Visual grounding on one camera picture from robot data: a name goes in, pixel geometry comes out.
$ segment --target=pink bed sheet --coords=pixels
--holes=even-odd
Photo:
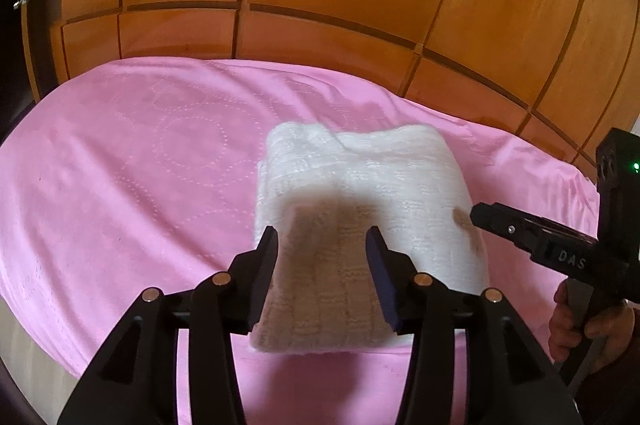
[[[593,184],[501,130],[335,71],[134,58],[62,85],[0,148],[0,294],[36,342],[80,375],[143,288],[193,288],[253,248],[257,162],[268,132],[292,120],[361,132],[433,125],[474,202],[596,231]],[[546,344],[561,278],[509,243],[485,240],[492,284]],[[249,424],[394,422],[408,352],[283,356],[254,353],[245,337],[233,344]],[[185,351],[181,342],[182,423]]]

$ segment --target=pink fabric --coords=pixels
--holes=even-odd
[[[340,72],[134,58],[55,90],[0,148],[0,294],[31,336],[80,375],[142,289],[193,288],[253,248],[256,165],[268,132],[292,120],[361,132],[431,124],[474,202],[596,231],[594,186],[501,130]],[[546,344],[559,275],[506,241],[485,239],[493,285]],[[233,343],[250,424],[394,421],[408,353],[284,357],[249,351],[245,337]],[[182,344],[183,423],[185,366]]]

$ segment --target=round metal pin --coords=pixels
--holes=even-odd
[[[228,271],[219,271],[211,280],[216,286],[226,286],[231,282],[231,274]]]
[[[502,300],[502,292],[500,290],[497,290],[496,288],[489,288],[484,292],[484,296],[487,298],[487,300],[493,303],[500,302]]]
[[[153,302],[160,296],[158,288],[147,288],[142,292],[142,299],[145,302]]]
[[[431,286],[433,284],[433,277],[428,273],[416,273],[414,275],[414,283],[418,286]]]

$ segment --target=device handle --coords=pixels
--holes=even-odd
[[[595,315],[621,304],[622,300],[606,291],[594,289],[571,278],[566,280],[566,287],[569,307],[574,314],[575,324],[580,330],[582,340],[571,350],[569,357],[564,362],[557,363],[556,367],[569,393],[575,395],[581,383],[591,372],[591,367],[600,356],[606,341],[606,338],[592,341],[585,337],[584,326]]]

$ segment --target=white folded blanket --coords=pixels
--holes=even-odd
[[[306,353],[399,343],[367,265],[372,225],[418,271],[479,294],[488,282],[486,252],[470,210],[460,168],[433,127],[332,134],[319,124],[277,126],[258,165],[255,238],[271,225],[280,247],[253,348]]]

